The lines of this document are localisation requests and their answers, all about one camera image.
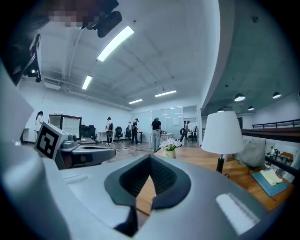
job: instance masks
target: jeans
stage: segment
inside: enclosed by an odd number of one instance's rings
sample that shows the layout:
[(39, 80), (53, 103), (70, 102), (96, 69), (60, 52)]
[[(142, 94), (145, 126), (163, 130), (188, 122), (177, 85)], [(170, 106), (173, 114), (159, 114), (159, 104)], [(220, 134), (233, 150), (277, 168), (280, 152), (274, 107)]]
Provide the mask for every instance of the jeans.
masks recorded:
[(112, 138), (108, 137), (108, 132), (106, 132), (106, 137), (107, 137), (107, 143), (112, 143)]
[(160, 145), (160, 130), (152, 130), (152, 150), (157, 151)]
[(137, 133), (132, 132), (132, 133), (131, 133), (131, 144), (133, 144), (134, 138), (135, 138), (135, 143), (138, 144), (138, 141), (137, 141)]

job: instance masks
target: man in black shirt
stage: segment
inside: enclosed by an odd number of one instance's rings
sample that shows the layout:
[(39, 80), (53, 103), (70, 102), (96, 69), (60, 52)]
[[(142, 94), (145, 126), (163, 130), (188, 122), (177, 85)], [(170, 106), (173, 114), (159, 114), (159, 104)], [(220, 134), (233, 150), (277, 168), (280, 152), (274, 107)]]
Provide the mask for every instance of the man in black shirt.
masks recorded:
[(152, 151), (156, 152), (160, 145), (161, 122), (155, 118), (152, 122)]
[(139, 120), (136, 118), (133, 125), (132, 125), (132, 131), (131, 131), (131, 145), (133, 145), (133, 142), (134, 142), (134, 138), (135, 138), (135, 143), (136, 144), (140, 144), (138, 141), (137, 141), (137, 130), (139, 130), (137, 128), (137, 122)]

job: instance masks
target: black pants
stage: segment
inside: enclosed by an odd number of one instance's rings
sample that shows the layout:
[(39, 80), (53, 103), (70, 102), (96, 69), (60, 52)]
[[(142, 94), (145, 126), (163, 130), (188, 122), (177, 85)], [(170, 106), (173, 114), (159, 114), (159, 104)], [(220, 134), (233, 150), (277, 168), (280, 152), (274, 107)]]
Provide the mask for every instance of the black pants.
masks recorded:
[(106, 137), (107, 137), (107, 143), (112, 143), (112, 138), (108, 137), (108, 132), (106, 132)]
[(135, 143), (138, 144), (138, 141), (137, 141), (137, 133), (132, 132), (132, 133), (131, 133), (131, 144), (133, 144), (134, 138), (135, 138)]

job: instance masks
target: blue notebook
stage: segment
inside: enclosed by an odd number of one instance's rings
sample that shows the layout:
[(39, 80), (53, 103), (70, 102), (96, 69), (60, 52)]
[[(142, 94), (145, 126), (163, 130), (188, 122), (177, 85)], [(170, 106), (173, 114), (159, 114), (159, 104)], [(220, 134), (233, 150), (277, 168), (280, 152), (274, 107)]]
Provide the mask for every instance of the blue notebook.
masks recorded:
[(260, 172), (255, 172), (251, 175), (259, 183), (259, 185), (261, 185), (269, 197), (272, 197), (287, 188), (287, 184), (285, 182), (277, 183), (276, 185), (271, 186)]

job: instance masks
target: woman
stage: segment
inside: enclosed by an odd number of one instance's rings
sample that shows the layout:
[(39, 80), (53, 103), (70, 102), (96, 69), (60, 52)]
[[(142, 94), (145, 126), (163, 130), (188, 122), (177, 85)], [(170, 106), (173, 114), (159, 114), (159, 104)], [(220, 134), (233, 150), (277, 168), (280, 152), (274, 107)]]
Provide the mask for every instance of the woman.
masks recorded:
[(113, 131), (113, 124), (112, 124), (112, 120), (110, 117), (107, 118), (107, 124), (106, 124), (106, 136), (107, 136), (106, 145), (110, 146), (112, 144), (112, 138), (108, 137), (108, 131)]
[(36, 133), (37, 133), (37, 135), (38, 135), (38, 132), (39, 132), (39, 130), (42, 126), (42, 123), (43, 123), (43, 121), (42, 121), (42, 116), (43, 115), (44, 115), (44, 113), (42, 111), (37, 113), (37, 117), (36, 117)]

